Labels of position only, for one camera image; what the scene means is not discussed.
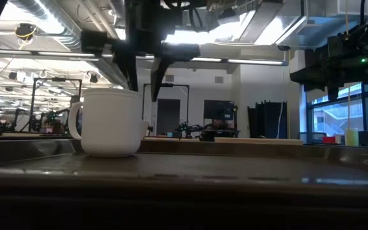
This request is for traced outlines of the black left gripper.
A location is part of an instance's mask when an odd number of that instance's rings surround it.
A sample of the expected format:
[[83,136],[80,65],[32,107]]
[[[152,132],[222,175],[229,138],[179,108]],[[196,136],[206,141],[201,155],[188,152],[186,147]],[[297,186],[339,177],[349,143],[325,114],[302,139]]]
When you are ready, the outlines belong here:
[[109,49],[113,53],[112,61],[132,91],[138,91],[136,56],[154,55],[150,78],[151,99],[156,102],[171,59],[190,61],[201,55],[198,44],[173,45],[164,40],[182,25],[185,11],[192,28],[200,31],[203,23],[195,25],[194,16],[198,17],[197,9],[206,5],[207,0],[126,0],[125,39],[110,38],[101,31],[83,30],[81,51],[99,56]]

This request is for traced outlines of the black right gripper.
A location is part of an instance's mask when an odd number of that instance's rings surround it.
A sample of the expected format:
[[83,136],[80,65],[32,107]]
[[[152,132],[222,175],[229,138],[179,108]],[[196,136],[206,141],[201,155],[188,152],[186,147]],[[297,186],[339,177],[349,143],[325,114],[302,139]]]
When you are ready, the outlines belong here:
[[329,102],[338,99],[344,84],[368,81],[368,33],[329,37],[313,53],[314,62],[293,72],[290,79],[309,89],[327,89]]

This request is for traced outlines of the white ceramic mug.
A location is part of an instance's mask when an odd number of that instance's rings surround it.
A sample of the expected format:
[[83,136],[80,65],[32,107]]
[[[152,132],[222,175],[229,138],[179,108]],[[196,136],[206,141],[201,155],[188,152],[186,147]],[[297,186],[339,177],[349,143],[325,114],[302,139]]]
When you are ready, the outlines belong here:
[[144,137],[142,95],[118,88],[89,88],[71,105],[68,129],[82,150],[94,157],[124,157],[137,152]]

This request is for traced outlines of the dark oval tray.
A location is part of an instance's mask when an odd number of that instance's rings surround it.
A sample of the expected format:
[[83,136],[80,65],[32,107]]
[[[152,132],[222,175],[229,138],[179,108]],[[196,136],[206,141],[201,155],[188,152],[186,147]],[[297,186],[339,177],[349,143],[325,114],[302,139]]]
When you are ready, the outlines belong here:
[[0,141],[0,229],[368,229],[368,149]]

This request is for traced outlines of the glass window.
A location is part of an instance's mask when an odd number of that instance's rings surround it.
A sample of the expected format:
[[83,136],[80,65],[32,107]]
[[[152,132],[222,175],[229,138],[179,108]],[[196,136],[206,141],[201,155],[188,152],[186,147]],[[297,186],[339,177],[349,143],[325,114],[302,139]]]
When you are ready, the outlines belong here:
[[308,128],[328,136],[344,134],[347,128],[368,131],[368,83],[356,82],[339,90],[339,97],[316,96],[307,103]]

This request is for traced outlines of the yellow-green cup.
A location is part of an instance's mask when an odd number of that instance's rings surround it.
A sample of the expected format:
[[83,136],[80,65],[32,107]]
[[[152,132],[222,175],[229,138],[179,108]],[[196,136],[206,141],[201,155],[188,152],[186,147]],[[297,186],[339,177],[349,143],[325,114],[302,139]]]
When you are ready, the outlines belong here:
[[345,145],[347,146],[358,146],[358,130],[356,128],[347,128],[345,130]]

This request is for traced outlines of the dark door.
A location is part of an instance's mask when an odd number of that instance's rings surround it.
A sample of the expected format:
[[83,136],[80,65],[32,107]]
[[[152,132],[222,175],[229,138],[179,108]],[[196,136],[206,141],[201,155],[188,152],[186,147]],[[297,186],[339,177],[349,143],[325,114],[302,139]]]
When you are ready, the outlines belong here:
[[174,132],[180,123],[180,100],[158,99],[157,135]]

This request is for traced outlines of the black folded panels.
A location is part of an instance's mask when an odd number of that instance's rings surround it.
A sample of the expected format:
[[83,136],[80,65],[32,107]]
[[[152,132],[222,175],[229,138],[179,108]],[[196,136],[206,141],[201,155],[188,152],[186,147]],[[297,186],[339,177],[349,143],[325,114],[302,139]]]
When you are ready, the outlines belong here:
[[261,102],[247,107],[249,137],[267,139],[288,138],[288,115],[286,102]]

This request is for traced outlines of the black monitor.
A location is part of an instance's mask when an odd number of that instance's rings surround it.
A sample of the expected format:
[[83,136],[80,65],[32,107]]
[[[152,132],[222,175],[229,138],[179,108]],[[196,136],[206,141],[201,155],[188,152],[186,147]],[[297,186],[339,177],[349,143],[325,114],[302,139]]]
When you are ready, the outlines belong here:
[[204,119],[233,120],[235,104],[231,101],[205,100]]

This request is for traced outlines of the long ceiling light bar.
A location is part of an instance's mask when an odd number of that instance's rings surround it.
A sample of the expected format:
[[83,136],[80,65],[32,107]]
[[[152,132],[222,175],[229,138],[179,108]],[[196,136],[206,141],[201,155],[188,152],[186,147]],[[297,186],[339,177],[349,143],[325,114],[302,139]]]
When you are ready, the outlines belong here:
[[[47,51],[35,51],[35,50],[10,50],[0,49],[0,57],[18,57],[25,58],[30,57],[36,59],[41,58],[65,58],[70,61],[98,61],[102,59],[111,59],[113,54],[85,54],[77,52],[47,52]],[[260,60],[260,59],[224,59],[213,57],[194,57],[192,59],[178,59],[180,62],[201,62],[201,63],[225,63],[225,64],[241,64],[241,65],[268,65],[268,66],[287,66],[288,61],[276,61],[276,60]]]

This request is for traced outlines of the light wooden background table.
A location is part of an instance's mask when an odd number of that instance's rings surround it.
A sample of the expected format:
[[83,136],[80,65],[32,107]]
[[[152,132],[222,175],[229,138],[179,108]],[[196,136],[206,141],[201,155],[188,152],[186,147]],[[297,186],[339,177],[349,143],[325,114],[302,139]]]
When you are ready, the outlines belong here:
[[[199,142],[199,139],[179,139],[171,137],[145,137],[146,141],[184,141],[184,142]],[[265,138],[229,138],[229,137],[217,137],[214,138],[214,142],[219,143],[238,143],[238,144],[272,144],[272,145],[293,145],[302,146],[303,141],[297,139],[265,139]]]

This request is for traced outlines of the person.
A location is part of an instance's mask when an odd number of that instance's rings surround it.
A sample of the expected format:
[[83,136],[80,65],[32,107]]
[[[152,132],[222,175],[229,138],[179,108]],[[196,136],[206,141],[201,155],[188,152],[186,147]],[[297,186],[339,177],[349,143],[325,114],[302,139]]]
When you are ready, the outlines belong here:
[[215,138],[236,138],[239,134],[235,128],[230,127],[226,120],[213,119],[210,124],[204,126],[200,132],[201,141],[214,142]]

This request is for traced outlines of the background robot rig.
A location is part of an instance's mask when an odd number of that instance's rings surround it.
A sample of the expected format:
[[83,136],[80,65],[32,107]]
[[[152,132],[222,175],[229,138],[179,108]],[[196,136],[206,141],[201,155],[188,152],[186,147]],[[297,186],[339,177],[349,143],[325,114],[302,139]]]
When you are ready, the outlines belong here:
[[43,134],[68,134],[69,108],[59,111],[28,112],[16,109],[11,129],[15,132],[37,132]]

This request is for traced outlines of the black metal rig frame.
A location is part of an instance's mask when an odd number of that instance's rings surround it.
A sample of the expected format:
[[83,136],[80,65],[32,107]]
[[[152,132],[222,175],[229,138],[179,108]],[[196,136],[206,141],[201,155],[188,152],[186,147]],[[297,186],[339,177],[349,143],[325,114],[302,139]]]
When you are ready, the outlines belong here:
[[168,132],[165,135],[157,135],[158,99],[180,100],[180,123],[188,122],[190,86],[184,84],[162,83],[156,102],[153,102],[151,99],[151,84],[144,83],[142,89],[142,119],[149,123],[149,135],[179,137],[177,131]]
[[70,82],[78,82],[79,83],[79,87],[77,88],[77,96],[78,99],[81,98],[81,94],[82,94],[82,81],[80,79],[67,79],[66,77],[46,77],[46,78],[41,78],[41,77],[36,77],[33,79],[33,88],[32,88],[32,94],[31,94],[31,106],[30,106],[30,115],[29,115],[29,121],[28,121],[28,131],[32,131],[33,129],[33,120],[34,120],[34,106],[35,106],[35,96],[36,96],[36,90],[43,85],[44,83],[46,83],[47,81],[52,81],[52,82],[66,82],[66,81],[70,81]]

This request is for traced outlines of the silver corrugated air duct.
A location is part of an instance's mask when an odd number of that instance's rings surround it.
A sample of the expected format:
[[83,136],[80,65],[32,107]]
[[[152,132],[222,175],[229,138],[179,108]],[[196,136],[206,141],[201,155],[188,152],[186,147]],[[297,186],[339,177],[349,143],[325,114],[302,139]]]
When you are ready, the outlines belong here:
[[57,40],[71,52],[81,51],[81,28],[56,0],[9,0],[32,18],[36,34]]

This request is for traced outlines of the shiny rectangular air duct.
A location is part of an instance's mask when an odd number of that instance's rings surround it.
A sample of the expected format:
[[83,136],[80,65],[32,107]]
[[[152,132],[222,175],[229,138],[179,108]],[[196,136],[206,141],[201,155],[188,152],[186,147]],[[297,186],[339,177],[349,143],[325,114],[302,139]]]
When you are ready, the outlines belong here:
[[319,47],[368,16],[368,0],[221,0],[208,7],[211,43]]

